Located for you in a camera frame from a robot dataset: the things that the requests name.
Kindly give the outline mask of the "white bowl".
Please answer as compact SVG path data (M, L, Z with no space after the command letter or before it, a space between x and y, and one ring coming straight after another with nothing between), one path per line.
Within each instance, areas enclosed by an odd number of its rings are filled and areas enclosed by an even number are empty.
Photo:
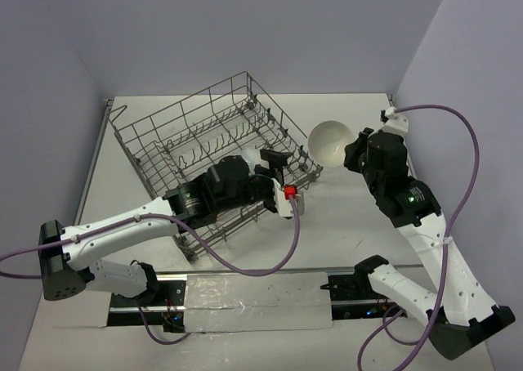
M262 165L264 160L261 157L261 151L255 148L245 148L240 152L242 159L248 164L251 169L257 165Z

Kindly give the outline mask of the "brown bottom bowl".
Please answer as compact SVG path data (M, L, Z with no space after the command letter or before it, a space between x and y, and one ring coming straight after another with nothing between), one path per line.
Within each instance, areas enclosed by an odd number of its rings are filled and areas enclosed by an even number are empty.
M314 161L324 168L338 168L345 160L345 147L355 141L355 135L343 123L325 121L316 125L307 139Z

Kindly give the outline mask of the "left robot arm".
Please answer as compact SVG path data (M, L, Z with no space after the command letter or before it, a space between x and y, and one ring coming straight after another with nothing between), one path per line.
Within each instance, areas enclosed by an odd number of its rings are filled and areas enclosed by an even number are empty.
M280 217L297 217L297 190L285 185L283 177L290 156L244 150L131 211L80 226L45 222L38 241L43 296L52 302L91 290L141 306L154 302L160 286L152 265L123 265L106 261L106 256L152 239L195 235L197 229L216 223L220 214L256 203Z

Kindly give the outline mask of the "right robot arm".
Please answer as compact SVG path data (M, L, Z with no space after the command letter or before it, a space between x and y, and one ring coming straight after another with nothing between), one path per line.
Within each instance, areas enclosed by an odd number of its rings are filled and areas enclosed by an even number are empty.
M371 256L355 265L355 289L364 298L391 299L421 324L435 323L431 344L455 360L515 322L481 287L446 235L447 223L430 188L409 175L402 136L366 128L345 148L344 166L361 174L379 210L417 253L433 284L445 280L438 295L402 275L388 260Z

